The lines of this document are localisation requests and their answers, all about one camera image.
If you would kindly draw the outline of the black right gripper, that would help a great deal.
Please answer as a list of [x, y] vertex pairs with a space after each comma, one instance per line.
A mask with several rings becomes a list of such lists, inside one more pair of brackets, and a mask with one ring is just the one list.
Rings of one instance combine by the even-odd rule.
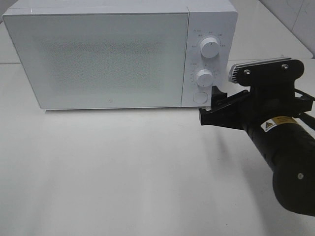
[[213, 86], [211, 109], [200, 108], [199, 121], [236, 130], [303, 130], [296, 119], [314, 122], [305, 116], [313, 103], [313, 96], [293, 85], [251, 87], [232, 96]]

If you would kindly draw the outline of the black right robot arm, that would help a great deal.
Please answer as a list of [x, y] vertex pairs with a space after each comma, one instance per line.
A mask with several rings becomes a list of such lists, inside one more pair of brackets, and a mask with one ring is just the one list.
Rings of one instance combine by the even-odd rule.
[[288, 211], [315, 214], [315, 140], [298, 123], [314, 128], [314, 97], [294, 86], [257, 87], [232, 96], [212, 88], [212, 107], [200, 109], [202, 125], [243, 130], [273, 172], [272, 186]]

